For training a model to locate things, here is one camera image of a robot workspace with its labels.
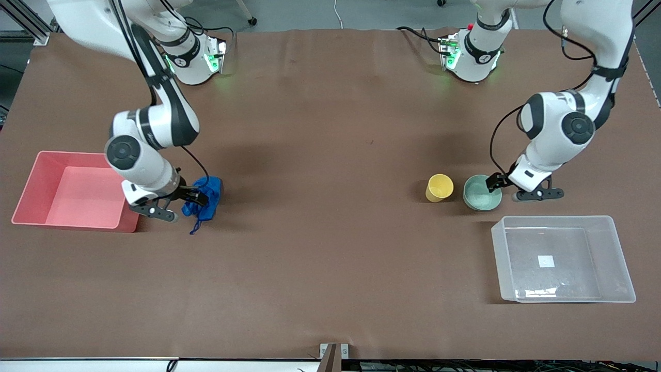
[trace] gray floor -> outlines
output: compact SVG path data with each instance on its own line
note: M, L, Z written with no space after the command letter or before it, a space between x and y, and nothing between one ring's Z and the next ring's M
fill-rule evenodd
M245 0L245 3L258 19L256 26L248 25L235 0L195 0L193 4L182 8L181 13L195 17L207 28L230 26L239 32L340 27L333 11L333 0ZM634 0L634 12L645 3L646 0ZM398 26L434 29L465 26L475 21L475 8L468 0L447 0L447 5L442 8L437 6L436 0L337 0L336 5L344 27L359 30L391 30ZM549 22L557 28L561 25L559 5L558 2L549 12ZM519 27L544 28L542 12L543 9L517 10ZM0 17L0 30L14 27L7 24L6 17ZM657 35L660 30L661 11L657 11L636 32L637 45L650 78L659 86L661 38ZM0 43L0 64L23 70L31 49L29 44ZM11 107L19 83L19 73L0 67L0 105Z

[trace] metal frame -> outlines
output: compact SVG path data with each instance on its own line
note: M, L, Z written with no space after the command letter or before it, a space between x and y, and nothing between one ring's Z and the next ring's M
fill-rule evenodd
M34 39L34 45L43 46L48 43L48 37L54 29L22 0L0 0L0 8L25 30L25 34L11 32L6 35L5 32L2 32L0 39L26 41L26 38L31 37Z

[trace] wire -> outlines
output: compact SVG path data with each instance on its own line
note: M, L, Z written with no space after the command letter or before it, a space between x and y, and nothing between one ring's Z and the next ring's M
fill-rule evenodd
M639 20L639 21L636 23L636 27L640 26L640 24L641 24L645 19L647 19L647 17L649 17L650 14L654 13L654 11L656 10L656 8L659 7L659 5L661 5L661 2L657 3L657 4L652 8L652 10L651 10L649 13L647 13L647 14L645 15L645 17L643 17L641 20Z
M133 33L130 32L130 29L128 27L129 22L128 22L128 18L126 17L126 12L124 12L124 6L122 5L122 0L111 0L110 5L112 6L112 10L114 11L115 18L117 19L117 23L120 26L120 30L124 35L124 40L126 41L126 44L128 45L128 48L131 51L131 55L133 56L133 59L136 61L136 64L140 69L142 76L144 76L144 78L147 79L148 77L147 70L145 68L145 65L142 63L142 58L137 50L136 40L133 36ZM150 105L151 106L156 105L157 103L156 93L151 87L149 87L149 94L151 95Z
M515 108L514 110L510 111L509 113L507 113L507 115L505 115L504 117L502 117L502 119L500 119L500 121L499 121L498 124L496 125L496 128L494 128L493 133L491 134L491 140L489 141L489 157L491 158L491 161L495 164L495 166L496 166L496 167L500 170L500 172L503 173L503 174L505 174L504 169L502 169L502 167L500 166L500 164L498 164L498 162L496 161L496 159L494 159L494 138L496 137L496 132L498 132L498 128L500 128L500 125L505 121L505 119L507 119L508 117L510 117L511 114L514 114L516 111L520 110L523 106L525 106L525 104L523 104L523 105L521 105L521 106Z
M15 71L15 72L18 72L18 73L21 74L21 75L23 74L23 71L17 70L17 69L15 69L15 68L12 68L12 67L9 67L9 66L3 65L3 64L0 64L0 67L2 67L2 68L6 68L6 69L8 69L8 70Z
M427 40L427 44L429 44L429 47L430 47L433 51L435 51L436 53L438 53L438 54L440 54L440 55L442 55L442 56L449 56L449 55L450 55L450 53L448 53L448 52L443 52L443 51L441 51L441 50L439 50L439 49L436 49L436 48L434 47L434 45L433 45L432 43L433 43L433 42L438 42L438 38L430 38L430 37L427 35L427 30L425 30L424 27L422 27L422 29L420 30L420 31L422 31L422 34L419 33L418 31L415 31L413 28L411 28L411 27L406 27L406 26L400 26L400 27L397 27L395 30L398 30L398 31L409 31L409 32L411 32L412 34L414 34L415 36L417 36L417 37L419 37L419 38L421 38L421 39L425 39L425 40Z
M202 165L202 162L200 162L200 160L198 160L198 158L196 158L195 155L193 155L193 153L190 152L190 150L186 148L186 146L179 146L179 147L184 149L184 151L187 152L188 155L190 155L190 157L193 158L193 160L195 160L195 162L200 166L200 168L202 168L202 170L204 171L204 175L206 176L206 180L204 181L204 183L201 186L194 186L193 188L194 189L201 189L202 187L205 187L206 185L208 185L209 184L209 172L207 172L204 165Z
M430 39L429 37L424 36L423 34L419 33L418 31L415 31L415 30L414 30L413 28L411 28L411 27L400 26L400 27L397 27L395 30L398 30L398 31L409 31L409 32L411 32L412 34L414 34L415 36L417 36L417 37L419 37L419 38L421 38L421 39L425 39L425 40L427 40L427 41L432 41L432 42L438 42L438 39Z
M187 24L190 28L195 28L196 30L202 30L202 31L229 30L232 34L234 34L234 30L232 30L231 27L222 26L222 27L207 28L207 27L203 26L202 23L201 23L200 21L198 21L197 19L195 19L195 18L193 18L193 17L184 17L184 19L185 19L186 21L189 20L189 19L192 19L195 23L197 23L197 24L190 24L190 23L186 22L186 24Z
M593 75L594 75L594 72L590 72L590 74L585 78L585 80L581 81L580 84L578 84L577 86L573 87L572 90L577 90L578 88L580 88L580 87L582 87L583 85L585 85L585 83L587 83L588 80L590 80L590 78L591 78Z
M188 23L188 20L189 20L189 19L192 19L193 21L195 21L195 22L198 24L198 26L194 26L193 24ZM186 21L186 25L188 26L188 28L190 29L190 31L193 32L195 35L202 35L202 34L204 34L204 26L202 26L202 23L201 23L200 21L198 21L197 19L195 19L195 18L193 18L193 17L184 17L184 20ZM196 34L196 33L192 30L193 28L198 29L198 30L201 30L200 33L199 33L199 34Z
M177 360L177 359L170 360L170 361L167 363L167 368L165 369L165 371L166 371L166 372L172 372L172 371L174 371L178 362L179 362L179 360Z
M187 28L188 30L190 30L193 34L198 35L198 36L204 34L204 29L202 29L202 31L201 31L200 33L195 32L195 31L190 27L190 24L188 24L188 22L186 22L186 19L183 19L183 20L181 19L181 16L180 16L178 13L175 12L175 7L173 7L172 4L170 4L167 0L160 0L160 1L161 1L161 4L163 4L163 6L165 7L165 9L166 9L166 10L167 10L167 11L168 11L168 12L169 12L174 18L176 18L176 19L178 19L179 21L181 21L181 23L183 23L183 24L186 26L186 28Z
M340 18L340 14L337 13L337 0L335 0L333 2L332 8L335 11L335 15L337 16L337 20L340 21L340 30L344 30L344 25L342 24L342 19Z
M422 27L422 29L421 29L420 31L422 31L422 34L424 35L425 40L427 40L427 44L429 44L429 47L430 47L433 51L435 51L436 53L438 53L438 54L440 54L440 55L442 55L442 56L450 56L450 55L451 55L451 54L448 53L448 52L442 52L441 50L436 49L436 48L434 47L434 45L432 44L432 41L429 39L429 36L427 36L427 31L424 29L424 27Z
M564 54L564 56L565 56L568 60L572 60L572 61L582 61L582 60L589 60L590 58L592 58L592 56L572 57L572 56L568 55L568 54L567 54L567 51L564 49L564 44L565 44L564 42L565 42L565 40L562 41L561 49L563 50L563 54Z
M586 56L586 57L570 57L570 56L568 56L567 53L564 51L564 44L561 44L561 45L562 45L562 48L563 48L563 54L564 54L564 56L566 56L566 57L569 58L570 60L587 60L588 58L591 58L592 61L593 61L593 63L596 65L596 64L597 64L597 57L594 55L594 53L593 53L593 52L592 52L587 46L585 46L585 45L583 45L583 44L581 44L581 43L579 43L579 42L577 42L577 41L575 41L575 40L573 40L573 39L571 39L571 38L568 38L568 37L562 35L561 33L559 33L559 32L557 32L556 30L554 30L554 29L551 27L551 25L549 25L549 21L547 20L547 16L548 16L548 14L549 14L549 9L551 8L551 5L553 4L553 2L555 2L555 0L551 0L551 2L549 2L549 4L546 6L546 9L544 9L544 14L543 14L542 17L541 17L542 21L544 22L544 26L546 26L546 28L547 28L549 31L551 31L552 34L554 34L555 36L558 36L562 41L568 41L568 42L574 44L575 46L577 46L577 47L579 47L579 48L585 50L585 51L589 54L589 56Z

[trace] yellow cup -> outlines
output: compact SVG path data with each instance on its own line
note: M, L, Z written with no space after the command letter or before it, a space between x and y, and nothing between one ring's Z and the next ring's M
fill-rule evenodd
M454 184L450 177L444 174L435 174L427 182L427 190L424 192L427 200L432 203L438 203L441 200L452 195Z

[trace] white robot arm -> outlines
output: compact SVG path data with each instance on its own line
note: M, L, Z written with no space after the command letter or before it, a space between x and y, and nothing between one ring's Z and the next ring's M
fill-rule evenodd
M191 0L178 0L173 7ZM200 131L195 112L179 89L173 72L187 84L199 84L221 68L224 43L194 34L169 3L162 0L48 0L69 37L93 50L135 61L161 104L115 115L106 143L106 159L125 181L122 188L132 210L174 222L171 200L200 205L207 197L186 186L158 150L191 144ZM164 59L149 30L165 52ZM164 207L159 200L166 200Z
M530 97L518 114L518 124L531 140L505 174L487 180L493 191L515 185L515 201L558 199L561 189L550 186L552 172L590 144L615 105L617 84L629 62L633 42L633 0L565 0L563 24L594 45L595 64L585 88L546 92ZM544 181L549 187L544 188Z
M480 81L496 67L501 45L512 27L510 8L535 8L552 0L471 0L477 22L440 41L444 67L465 81ZM578 155L608 119L615 91L629 61L633 41L633 0L564 0L563 24L594 45L595 64L585 88L545 92L530 97L518 113L520 128L531 140L509 171L487 180L493 191L510 185L517 201L558 199L551 174ZM544 188L544 181L549 182Z

